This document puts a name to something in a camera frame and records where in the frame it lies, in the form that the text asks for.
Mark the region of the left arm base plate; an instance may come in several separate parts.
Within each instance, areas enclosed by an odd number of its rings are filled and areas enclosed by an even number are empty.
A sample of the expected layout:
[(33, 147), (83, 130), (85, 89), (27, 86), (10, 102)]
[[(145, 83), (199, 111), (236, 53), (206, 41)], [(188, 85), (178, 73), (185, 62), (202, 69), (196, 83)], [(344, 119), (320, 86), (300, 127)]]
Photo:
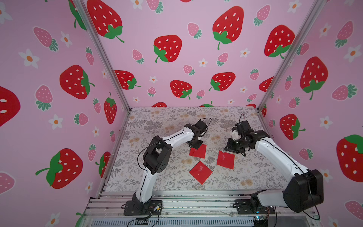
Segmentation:
[(161, 200), (150, 200), (146, 203), (127, 201), (124, 206), (124, 216), (161, 215), (163, 202)]

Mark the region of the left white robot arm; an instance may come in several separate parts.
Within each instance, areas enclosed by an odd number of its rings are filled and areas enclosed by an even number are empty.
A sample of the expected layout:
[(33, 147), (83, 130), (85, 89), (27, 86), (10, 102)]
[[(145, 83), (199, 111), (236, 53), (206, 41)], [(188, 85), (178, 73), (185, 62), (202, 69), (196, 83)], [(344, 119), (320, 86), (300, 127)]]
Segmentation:
[(202, 146), (203, 141), (200, 138), (206, 134), (209, 126), (204, 120), (202, 118), (196, 124), (186, 124), (181, 130), (166, 137), (155, 136), (140, 152), (143, 154), (143, 164), (138, 163), (138, 166), (144, 173), (141, 185), (133, 196), (133, 202), (144, 205), (151, 200), (158, 174), (166, 169), (174, 148), (185, 143), (194, 149)]

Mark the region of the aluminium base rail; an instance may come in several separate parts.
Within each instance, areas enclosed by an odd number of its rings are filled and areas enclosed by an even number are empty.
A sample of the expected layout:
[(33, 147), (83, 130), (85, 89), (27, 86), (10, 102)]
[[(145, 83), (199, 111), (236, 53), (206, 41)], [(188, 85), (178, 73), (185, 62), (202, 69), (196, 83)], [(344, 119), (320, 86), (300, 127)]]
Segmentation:
[(126, 202), (133, 192), (106, 192), (91, 199), (80, 221), (81, 227), (321, 227), (315, 209), (295, 213), (274, 206), (265, 214), (239, 214), (236, 200), (249, 200), (253, 190), (154, 191), (153, 200), (162, 201), (159, 215), (147, 221), (125, 216)]

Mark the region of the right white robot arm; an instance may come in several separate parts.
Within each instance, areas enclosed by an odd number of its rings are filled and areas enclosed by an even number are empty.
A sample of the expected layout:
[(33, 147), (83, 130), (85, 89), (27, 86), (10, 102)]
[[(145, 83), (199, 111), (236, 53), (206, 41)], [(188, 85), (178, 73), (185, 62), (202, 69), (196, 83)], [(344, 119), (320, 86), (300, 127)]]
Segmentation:
[(285, 207), (296, 213), (324, 202), (323, 175), (310, 170), (283, 151), (263, 130), (255, 131), (248, 121), (237, 123), (225, 147), (226, 151), (240, 153), (254, 149), (264, 155), (288, 181), (285, 189), (258, 191), (251, 195), (250, 207), (258, 212), (262, 207)]

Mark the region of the floral patterned table mat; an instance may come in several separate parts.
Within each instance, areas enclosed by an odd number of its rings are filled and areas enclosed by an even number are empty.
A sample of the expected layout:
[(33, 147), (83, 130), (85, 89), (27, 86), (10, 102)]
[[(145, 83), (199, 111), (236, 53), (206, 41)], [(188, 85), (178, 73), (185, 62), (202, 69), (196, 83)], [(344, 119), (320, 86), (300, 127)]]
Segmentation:
[[(236, 123), (247, 120), (254, 130), (262, 129), (253, 107), (165, 107), (132, 110), (106, 190), (137, 191), (144, 173), (138, 166), (138, 163), (143, 163), (142, 149), (149, 145), (154, 136), (169, 136), (181, 130), (185, 124), (195, 124), (202, 118), (209, 125), (207, 134), (202, 138), (207, 146), (206, 157), (190, 156), (187, 144), (174, 148), (165, 171), (157, 178), (154, 190), (266, 190), (287, 186), (283, 174), (255, 150), (249, 151), (246, 156), (235, 155), (233, 170), (216, 164), (218, 153), (224, 150)], [(213, 171), (204, 184), (189, 173), (199, 161)]]

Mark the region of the left aluminium frame post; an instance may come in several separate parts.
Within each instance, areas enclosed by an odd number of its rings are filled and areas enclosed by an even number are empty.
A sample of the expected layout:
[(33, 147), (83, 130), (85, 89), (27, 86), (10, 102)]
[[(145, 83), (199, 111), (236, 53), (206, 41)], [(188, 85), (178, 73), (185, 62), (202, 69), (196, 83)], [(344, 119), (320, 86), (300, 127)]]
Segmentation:
[(92, 23), (91, 17), (87, 11), (84, 1), (75, 0), (74, 3), (78, 9), (81, 19), (83, 20), (83, 22), (87, 28), (90, 38), (93, 41), (95, 48), (97, 49), (100, 59), (101, 59), (103, 65), (109, 75), (109, 78), (112, 82), (112, 85), (114, 86), (126, 112), (130, 113), (131, 112), (130, 105), (129, 105), (128, 101), (126, 100), (125, 95), (123, 94), (123, 89), (119, 83), (119, 80), (117, 79), (117, 76), (116, 76), (114, 69), (111, 65), (111, 62), (107, 56), (107, 53), (106, 53), (102, 43), (100, 42), (98, 33), (96, 32), (96, 29), (94, 28), (94, 25)]

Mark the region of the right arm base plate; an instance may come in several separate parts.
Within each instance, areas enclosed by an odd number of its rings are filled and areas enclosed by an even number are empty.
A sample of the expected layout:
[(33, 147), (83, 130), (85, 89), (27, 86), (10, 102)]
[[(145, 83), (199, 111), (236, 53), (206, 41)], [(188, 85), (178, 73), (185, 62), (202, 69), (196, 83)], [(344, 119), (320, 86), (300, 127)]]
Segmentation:
[(268, 215), (268, 214), (276, 214), (276, 211), (273, 207), (265, 207), (262, 206), (255, 199), (249, 200), (235, 200), (232, 205), (240, 215)]

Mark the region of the red envelope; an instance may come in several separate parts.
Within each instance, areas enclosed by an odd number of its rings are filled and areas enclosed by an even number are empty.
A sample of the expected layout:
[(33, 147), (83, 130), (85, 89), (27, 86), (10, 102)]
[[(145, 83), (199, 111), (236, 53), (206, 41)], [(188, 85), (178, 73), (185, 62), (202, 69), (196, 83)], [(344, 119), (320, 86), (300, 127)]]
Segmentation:
[(235, 161), (235, 155), (234, 154), (219, 151), (216, 164), (218, 166), (222, 166), (222, 167), (233, 170), (234, 169), (234, 161)]
[(189, 173), (200, 183), (204, 184), (205, 181), (212, 175), (213, 171), (208, 168), (203, 162), (199, 161)]
[(196, 158), (204, 159), (206, 157), (206, 144), (202, 144), (198, 149), (191, 148), (189, 155)]

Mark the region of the aluminium frame post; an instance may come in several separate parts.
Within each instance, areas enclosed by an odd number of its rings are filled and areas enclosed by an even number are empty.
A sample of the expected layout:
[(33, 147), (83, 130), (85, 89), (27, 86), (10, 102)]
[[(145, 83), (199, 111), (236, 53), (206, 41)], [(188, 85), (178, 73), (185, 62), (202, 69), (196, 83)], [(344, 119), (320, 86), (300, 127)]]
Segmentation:
[(96, 29), (94, 28), (94, 25), (92, 23), (91, 17), (87, 11), (84, 1), (75, 0), (74, 3), (78, 9), (81, 19), (83, 20), (83, 22), (87, 28), (90, 38), (93, 41), (95, 48), (97, 49), (100, 59), (101, 59), (103, 65), (109, 75), (109, 78), (112, 82), (112, 85), (114, 86), (126, 112), (130, 113), (131, 112), (130, 105), (129, 105), (128, 101), (126, 100), (125, 95), (123, 94), (123, 89), (119, 83), (119, 80), (117, 79), (117, 76), (116, 76), (114, 69), (111, 65), (111, 62), (107, 56), (107, 53), (106, 53), (102, 43), (100, 42), (98, 33), (96, 32)]
[(312, 26), (314, 25), (316, 19), (320, 15), (326, 2), (327, 1), (324, 1), (324, 0), (318, 0), (318, 1), (313, 2), (311, 9), (309, 10), (298, 33), (296, 34), (296, 38), (292, 43), (292, 47), (289, 49), (284, 60), (281, 62), (278, 70), (276, 71), (276, 73), (274, 75), (274, 79), (272, 80), (271, 85), (269, 86), (265, 96), (263, 97), (260, 105), (257, 108), (259, 114), (262, 113), (263, 107), (267, 104), (274, 89), (278, 86), (281, 78), (283, 77), (284, 73), (288, 69), (290, 62), (294, 59), (298, 47), (305, 40), (306, 36), (309, 34)]

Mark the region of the right aluminium frame post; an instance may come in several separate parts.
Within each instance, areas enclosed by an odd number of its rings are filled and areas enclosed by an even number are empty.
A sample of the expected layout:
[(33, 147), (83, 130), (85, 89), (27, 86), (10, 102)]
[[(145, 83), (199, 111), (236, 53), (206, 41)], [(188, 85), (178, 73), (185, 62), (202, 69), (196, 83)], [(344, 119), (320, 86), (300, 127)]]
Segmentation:
[(284, 60), (281, 62), (278, 70), (276, 71), (276, 73), (274, 75), (274, 79), (272, 80), (271, 85), (269, 86), (265, 96), (263, 97), (260, 105), (257, 108), (259, 114), (262, 113), (263, 107), (267, 104), (274, 89), (278, 86), (281, 78), (283, 77), (284, 73), (288, 69), (290, 62), (294, 59), (298, 47), (305, 40), (306, 36), (309, 34), (312, 26), (314, 25), (316, 19), (320, 15), (326, 2), (327, 1), (324, 1), (324, 0), (318, 0), (318, 1), (313, 2), (311, 9), (309, 10), (298, 33), (296, 34), (296, 38), (292, 43), (292, 47), (289, 49)]

